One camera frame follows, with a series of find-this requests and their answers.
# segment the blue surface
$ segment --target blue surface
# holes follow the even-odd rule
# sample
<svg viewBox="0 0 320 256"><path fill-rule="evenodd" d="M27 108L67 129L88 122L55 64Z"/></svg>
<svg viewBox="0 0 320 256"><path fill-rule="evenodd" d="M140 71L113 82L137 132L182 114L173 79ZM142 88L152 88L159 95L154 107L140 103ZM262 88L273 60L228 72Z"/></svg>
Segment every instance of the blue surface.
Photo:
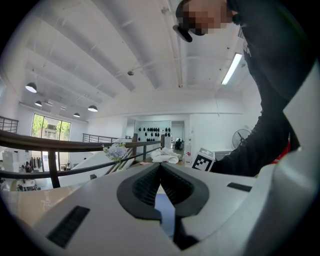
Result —
<svg viewBox="0 0 320 256"><path fill-rule="evenodd" d="M164 232L173 237L175 232L175 208L166 194L156 194L155 209L161 212Z"/></svg>

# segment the black rectangular slot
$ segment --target black rectangular slot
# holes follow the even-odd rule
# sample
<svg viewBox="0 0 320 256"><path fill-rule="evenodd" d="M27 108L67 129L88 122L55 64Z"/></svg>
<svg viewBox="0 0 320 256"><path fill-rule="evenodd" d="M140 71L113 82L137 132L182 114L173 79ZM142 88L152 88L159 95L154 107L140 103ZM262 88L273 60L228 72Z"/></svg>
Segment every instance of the black rectangular slot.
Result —
<svg viewBox="0 0 320 256"><path fill-rule="evenodd" d="M76 230L79 228L90 209L76 206L73 210L54 228L46 238L61 248L65 248Z"/></svg>
<svg viewBox="0 0 320 256"><path fill-rule="evenodd" d="M246 185L242 185L242 184L238 184L238 183L229 183L227 185L227 187L236 189L236 190L241 190L241 191L245 191L245 192L250 192L252 189L252 186L246 186Z"/></svg>

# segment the green tree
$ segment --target green tree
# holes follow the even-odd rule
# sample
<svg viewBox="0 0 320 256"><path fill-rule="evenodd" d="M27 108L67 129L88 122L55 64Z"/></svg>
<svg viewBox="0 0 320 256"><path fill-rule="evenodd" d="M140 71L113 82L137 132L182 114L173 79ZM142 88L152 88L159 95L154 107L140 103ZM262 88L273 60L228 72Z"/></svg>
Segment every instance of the green tree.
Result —
<svg viewBox="0 0 320 256"><path fill-rule="evenodd" d="M34 114L32 122L31 136L41 138L41 129L46 129L48 127L48 122L42 115Z"/></svg>
<svg viewBox="0 0 320 256"><path fill-rule="evenodd" d="M65 121L59 121L56 125L56 132L60 134L60 141L68 141L70 134L71 123Z"/></svg>

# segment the headphones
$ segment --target headphones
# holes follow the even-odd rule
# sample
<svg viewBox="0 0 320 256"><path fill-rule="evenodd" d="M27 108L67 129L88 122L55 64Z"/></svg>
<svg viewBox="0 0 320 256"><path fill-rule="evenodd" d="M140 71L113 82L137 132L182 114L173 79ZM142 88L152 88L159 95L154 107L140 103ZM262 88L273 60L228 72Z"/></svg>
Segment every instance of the headphones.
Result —
<svg viewBox="0 0 320 256"><path fill-rule="evenodd" d="M194 24L190 25L189 18L186 12L184 12L184 5L188 2L189 0L182 0L176 8L175 16L178 20L178 25L174 25L173 30L181 37L182 40L191 43L193 39L189 34L189 31L197 36L204 36L205 34L202 33L200 28L195 28Z"/></svg>

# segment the window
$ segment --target window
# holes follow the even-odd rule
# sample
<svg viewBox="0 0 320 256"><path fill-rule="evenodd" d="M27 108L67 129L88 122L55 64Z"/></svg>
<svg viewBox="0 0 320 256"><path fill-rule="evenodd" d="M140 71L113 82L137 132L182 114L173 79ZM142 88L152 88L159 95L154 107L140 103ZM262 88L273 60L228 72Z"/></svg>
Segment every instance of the window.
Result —
<svg viewBox="0 0 320 256"><path fill-rule="evenodd" d="M69 141L70 129L70 122L50 118L39 114L34 114L31 128L31 136L49 140ZM48 152L31 151L31 156L42 158L42 171L49 171L48 158L46 157L48 156ZM65 167L68 168L69 153L56 153L56 161L58 170L63 171Z"/></svg>

